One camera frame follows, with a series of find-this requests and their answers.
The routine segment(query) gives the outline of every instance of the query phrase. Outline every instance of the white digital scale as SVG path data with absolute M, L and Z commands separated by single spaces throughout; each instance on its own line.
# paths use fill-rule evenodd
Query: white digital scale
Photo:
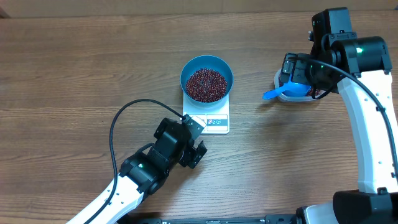
M 203 108 L 194 105 L 186 94 L 183 94 L 182 101 L 183 115 L 197 116 L 206 123 L 202 134 L 228 134 L 229 133 L 229 95 L 225 96 L 220 102 L 209 107 Z

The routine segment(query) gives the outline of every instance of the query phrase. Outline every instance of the white container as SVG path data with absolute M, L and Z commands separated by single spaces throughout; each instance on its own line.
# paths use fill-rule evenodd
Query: white container
M 274 78 L 275 88 L 279 88 L 279 75 L 280 75 L 280 69 L 275 74 Z M 301 103 L 301 102 L 315 101 L 315 99 L 313 99 L 312 96 L 286 96 L 283 93 L 281 93 L 278 96 L 278 99 L 283 103 Z

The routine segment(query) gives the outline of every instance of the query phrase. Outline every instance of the wooden table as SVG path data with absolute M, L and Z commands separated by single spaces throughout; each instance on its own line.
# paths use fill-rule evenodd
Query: wooden table
M 258 217 L 356 189 L 356 151 L 339 95 L 308 104 L 261 100 L 285 53 L 310 51 L 315 13 L 0 20 L 0 223 L 65 223 L 76 215 L 113 178 L 108 132 L 117 110 L 153 98 L 181 111 L 180 71 L 203 54 L 225 59 L 234 72 L 231 132 L 201 136 L 208 152 L 200 165 L 176 166 L 134 213 Z M 360 37 L 386 40 L 395 67 L 397 21 L 396 11 L 351 13 Z M 154 141 L 165 116 L 176 118 L 148 103 L 123 113 L 114 137 L 118 167 Z

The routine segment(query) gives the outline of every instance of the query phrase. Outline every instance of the container of red beans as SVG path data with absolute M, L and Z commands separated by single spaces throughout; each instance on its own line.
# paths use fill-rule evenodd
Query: container of red beans
M 224 60 L 202 55 L 184 66 L 180 82 L 182 91 L 194 105 L 209 108 L 227 99 L 234 77 Z

